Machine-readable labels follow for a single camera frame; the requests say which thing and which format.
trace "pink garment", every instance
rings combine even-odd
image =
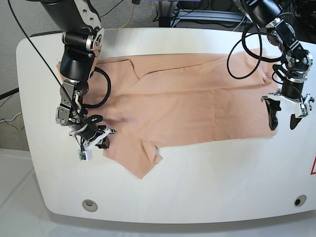
[[[161,157],[156,149],[210,141],[273,136],[261,96],[274,92],[272,65],[262,62],[249,78],[236,80],[226,69],[227,56],[150,55],[111,58],[98,65],[111,78],[111,95],[89,116],[117,129],[104,155],[143,178]],[[244,76],[257,60],[232,56],[234,75]],[[85,102],[100,102],[105,79],[95,73]]]

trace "white table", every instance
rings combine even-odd
[[[240,37],[241,33],[199,29],[108,30],[100,57],[229,53]],[[32,41],[58,74],[61,34]],[[258,46],[256,37],[248,42],[250,48]],[[269,56],[279,56],[265,37],[263,42]],[[316,55],[314,45],[303,46]],[[32,161],[45,204],[54,213],[122,222],[210,223],[316,209],[316,175],[310,175],[316,155],[314,115],[291,131],[293,112],[282,104],[273,138],[163,148],[163,161],[139,180],[97,148],[91,162],[78,161],[69,130],[55,123],[58,84],[26,40],[18,45],[17,67]],[[316,95],[315,68],[303,93]],[[300,195],[306,195],[307,201],[295,207]],[[85,199],[95,201],[98,210],[84,210]]]
[[[195,225],[108,222],[56,215],[45,208],[28,152],[0,149],[2,237],[314,237],[316,213]]]

